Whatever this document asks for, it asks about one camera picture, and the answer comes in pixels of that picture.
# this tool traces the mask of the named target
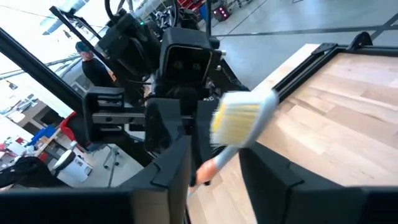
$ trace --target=wooden surface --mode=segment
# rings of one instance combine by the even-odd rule
[[[317,46],[304,45],[253,91]],[[279,106],[258,142],[341,185],[398,185],[398,59],[337,55]],[[188,206],[193,223],[256,223],[237,157]]]
[[[44,149],[58,136],[59,132],[61,132],[60,128],[58,128],[54,134],[52,134],[51,137],[49,137],[49,139],[40,148],[38,148],[38,150],[35,151],[35,157],[41,155]]]

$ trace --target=man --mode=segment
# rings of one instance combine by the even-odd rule
[[[76,43],[76,50],[83,59],[81,63],[83,73],[94,86],[115,87],[113,82],[116,77],[113,72],[108,70],[97,58],[94,58],[92,51],[82,41]]]

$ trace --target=black metal rail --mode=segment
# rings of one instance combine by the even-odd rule
[[[398,57],[398,47],[373,46],[370,35],[367,32],[358,34],[349,45],[321,44],[308,58],[273,87],[279,94],[279,102],[283,102],[316,74],[319,69],[340,53]]]

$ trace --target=cap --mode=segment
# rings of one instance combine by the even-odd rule
[[[90,49],[82,41],[77,42],[75,48],[76,48],[78,53],[80,53],[80,52],[89,52],[90,51]]]

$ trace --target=white wall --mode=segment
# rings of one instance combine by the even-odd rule
[[[134,13],[141,19],[145,19],[150,12],[158,8],[163,2],[164,0],[146,0],[145,4],[141,8],[136,9]]]
[[[33,135],[25,129],[10,121],[8,118],[0,118],[0,141],[6,140],[8,137],[19,136],[27,141],[31,140]]]
[[[56,111],[59,116],[66,118],[70,113],[72,113],[72,109],[34,80],[30,75],[23,73],[11,77],[8,80],[17,85],[18,88],[23,88],[26,91],[33,93],[40,101]]]

